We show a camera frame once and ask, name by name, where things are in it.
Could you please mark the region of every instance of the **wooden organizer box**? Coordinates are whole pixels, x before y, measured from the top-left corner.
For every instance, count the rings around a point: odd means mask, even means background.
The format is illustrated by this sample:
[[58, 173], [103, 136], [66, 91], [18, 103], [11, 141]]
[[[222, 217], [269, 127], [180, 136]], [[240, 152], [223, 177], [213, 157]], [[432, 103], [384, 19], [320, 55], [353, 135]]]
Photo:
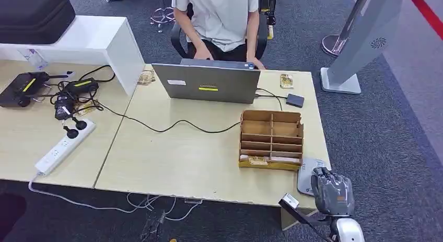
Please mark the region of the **wooden organizer box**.
[[245, 110], [240, 120], [239, 167], [298, 170], [303, 124], [296, 112]]

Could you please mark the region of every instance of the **hand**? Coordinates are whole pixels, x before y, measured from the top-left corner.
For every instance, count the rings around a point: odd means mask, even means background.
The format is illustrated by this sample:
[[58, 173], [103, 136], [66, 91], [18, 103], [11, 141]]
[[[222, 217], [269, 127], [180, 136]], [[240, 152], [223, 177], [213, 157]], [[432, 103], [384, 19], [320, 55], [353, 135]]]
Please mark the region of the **hand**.
[[246, 58], [246, 62], [248, 63], [253, 63], [257, 68], [259, 68], [259, 70], [265, 70], [266, 68], [264, 67], [263, 63], [260, 62], [260, 60], [257, 59], [257, 57], [247, 57]]
[[194, 59], [213, 60], [214, 58], [212, 57], [211, 53], [207, 49], [206, 45], [204, 43], [202, 43], [202, 45], [196, 49]]

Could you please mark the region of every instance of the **red stripe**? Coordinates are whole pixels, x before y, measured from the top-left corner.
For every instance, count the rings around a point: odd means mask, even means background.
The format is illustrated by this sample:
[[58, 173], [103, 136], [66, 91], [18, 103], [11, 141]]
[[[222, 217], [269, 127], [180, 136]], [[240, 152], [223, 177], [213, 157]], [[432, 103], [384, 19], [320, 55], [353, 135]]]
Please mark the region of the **red stripe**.
[[438, 18], [438, 16], [432, 11], [425, 0], [412, 0], [412, 2], [443, 40], [443, 22], [441, 22], [440, 18]]

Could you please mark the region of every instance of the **white t-shirt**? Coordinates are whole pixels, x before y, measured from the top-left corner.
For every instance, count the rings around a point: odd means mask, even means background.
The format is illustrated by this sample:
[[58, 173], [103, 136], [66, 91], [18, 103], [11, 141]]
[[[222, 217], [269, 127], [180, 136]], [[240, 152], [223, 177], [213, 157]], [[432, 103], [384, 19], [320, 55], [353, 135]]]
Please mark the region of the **white t-shirt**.
[[259, 9], [259, 0], [172, 0], [172, 7], [186, 11], [188, 3], [193, 5], [191, 22], [197, 33], [224, 52], [244, 44], [248, 12]]

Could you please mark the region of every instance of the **desk leg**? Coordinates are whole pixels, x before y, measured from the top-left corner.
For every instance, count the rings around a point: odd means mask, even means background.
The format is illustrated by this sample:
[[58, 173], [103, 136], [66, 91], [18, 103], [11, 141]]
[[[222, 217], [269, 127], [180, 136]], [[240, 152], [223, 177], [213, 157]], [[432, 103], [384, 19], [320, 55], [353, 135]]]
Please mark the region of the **desk leg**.
[[[299, 208], [297, 208], [297, 210], [299, 210], [301, 213], [303, 213], [306, 216], [311, 216], [311, 215], [314, 215], [315, 213], [318, 212], [318, 210], [314, 210], [314, 209], [299, 209]], [[281, 213], [281, 216], [282, 216], [282, 230], [283, 231], [286, 231], [289, 228], [291, 228], [294, 225], [299, 223], [285, 209], [280, 208], [280, 213]]]

